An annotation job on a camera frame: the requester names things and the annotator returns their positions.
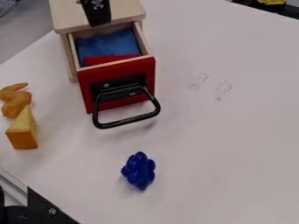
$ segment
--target orange object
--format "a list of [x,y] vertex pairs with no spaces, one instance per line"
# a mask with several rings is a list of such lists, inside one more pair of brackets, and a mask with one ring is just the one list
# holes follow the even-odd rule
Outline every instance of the orange object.
[[17,150],[38,148],[37,124],[28,105],[8,128],[6,136]]
[[28,83],[20,83],[0,90],[0,100],[4,102],[2,106],[3,116],[16,118],[23,108],[31,103],[31,93],[27,91],[17,92],[27,85]]

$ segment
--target floor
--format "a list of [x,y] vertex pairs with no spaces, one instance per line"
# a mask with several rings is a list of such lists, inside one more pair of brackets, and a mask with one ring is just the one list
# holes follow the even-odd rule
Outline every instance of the floor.
[[21,0],[0,18],[0,64],[52,30],[48,0]]

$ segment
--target wooden frame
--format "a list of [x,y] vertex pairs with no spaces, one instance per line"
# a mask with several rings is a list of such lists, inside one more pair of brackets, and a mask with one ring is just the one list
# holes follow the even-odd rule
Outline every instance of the wooden frame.
[[[80,67],[76,46],[74,44],[75,38],[77,38],[77,37],[88,38],[88,37],[92,37],[96,33],[109,34],[111,32],[116,32],[116,31],[119,31],[119,30],[122,30],[122,29],[125,29],[128,27],[131,27],[133,29],[143,56],[135,57],[132,59],[123,59],[123,60],[118,60],[118,61],[114,61],[114,62],[99,64],[97,66]],[[120,64],[120,63],[134,61],[134,60],[147,59],[147,58],[151,57],[149,47],[148,47],[146,40],[143,36],[142,28],[140,27],[138,22],[112,25],[109,27],[102,27],[99,29],[90,29],[87,31],[77,31],[74,33],[68,33],[67,36],[61,35],[61,38],[63,40],[63,45],[64,45],[65,52],[66,52],[70,81],[76,81],[77,73],[80,71],[86,71],[86,70],[94,69],[97,67],[107,67],[107,66]]]

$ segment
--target blue fabric inside drawer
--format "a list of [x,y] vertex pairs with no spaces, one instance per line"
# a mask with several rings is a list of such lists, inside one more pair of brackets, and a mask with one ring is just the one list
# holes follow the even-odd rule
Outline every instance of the blue fabric inside drawer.
[[97,34],[91,38],[76,38],[75,45],[81,67],[84,66],[86,57],[140,54],[135,34],[131,28],[108,35]]

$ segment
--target black drawer handle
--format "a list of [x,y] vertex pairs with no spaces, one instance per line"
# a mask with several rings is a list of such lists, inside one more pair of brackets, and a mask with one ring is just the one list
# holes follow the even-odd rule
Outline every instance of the black drawer handle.
[[[137,116],[132,116],[126,119],[122,119],[116,122],[107,122],[107,123],[100,123],[99,122],[99,103],[101,102],[101,98],[103,98],[105,95],[119,95],[119,94],[127,94],[127,93],[135,93],[135,92],[141,92],[145,93],[151,102],[155,105],[155,110],[152,112],[149,112],[144,115],[137,115]],[[146,88],[142,86],[134,86],[134,87],[126,87],[120,90],[115,90],[115,91],[110,91],[108,93],[104,94],[98,94],[95,97],[94,101],[94,112],[93,112],[93,123],[94,126],[97,127],[98,129],[101,130],[106,130],[106,129],[111,129],[115,127],[119,127],[128,123],[136,123],[140,122],[142,120],[150,119],[154,116],[157,116],[161,111],[161,106],[158,100],[155,98],[155,96]]]

